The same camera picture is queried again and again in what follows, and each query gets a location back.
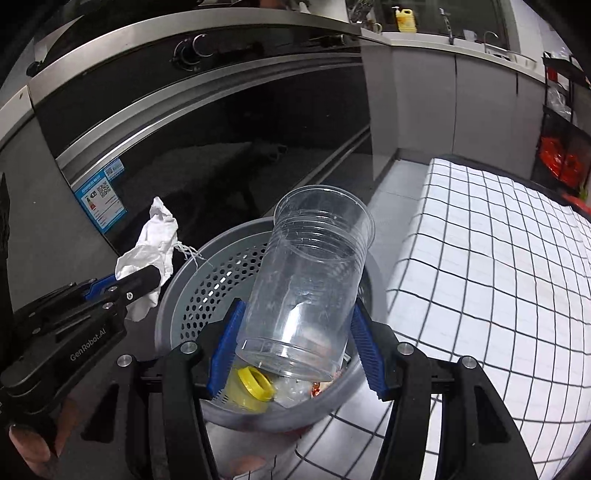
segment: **kitchen cabinet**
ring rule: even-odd
[[[454,55],[393,48],[398,147],[429,157],[451,153],[456,111]]]
[[[468,56],[457,55],[456,64],[453,153],[518,174],[512,154],[517,73]]]
[[[517,98],[511,119],[506,170],[529,179],[535,161],[544,105],[544,84],[517,74]]]
[[[398,148],[397,99],[391,55],[391,47],[368,41],[361,43],[371,117],[374,179],[378,178]]]

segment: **clear plastic cup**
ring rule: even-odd
[[[275,208],[236,354],[264,370],[330,381],[340,369],[374,220],[335,187],[293,190]]]

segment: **hand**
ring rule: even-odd
[[[76,426],[77,419],[76,403],[71,398],[65,399],[57,419],[57,434],[54,442],[58,457]],[[8,436],[18,453],[36,475],[45,478],[51,476],[51,450],[41,435],[27,427],[13,425],[10,427]]]

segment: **energy label sticker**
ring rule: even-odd
[[[104,170],[80,187],[75,195],[101,233],[111,228],[127,211]]]

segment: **faucet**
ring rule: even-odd
[[[485,31],[484,32],[484,53],[486,53],[486,34],[487,33],[493,34],[497,40],[499,39],[499,35],[497,35],[496,33],[491,32],[490,30]]]
[[[452,32],[452,26],[449,24],[449,19],[447,17],[447,13],[445,12],[445,10],[443,8],[439,9],[439,14],[443,17],[443,21],[445,22],[445,26],[447,28],[447,35],[449,36],[449,44],[453,45],[453,32]]]

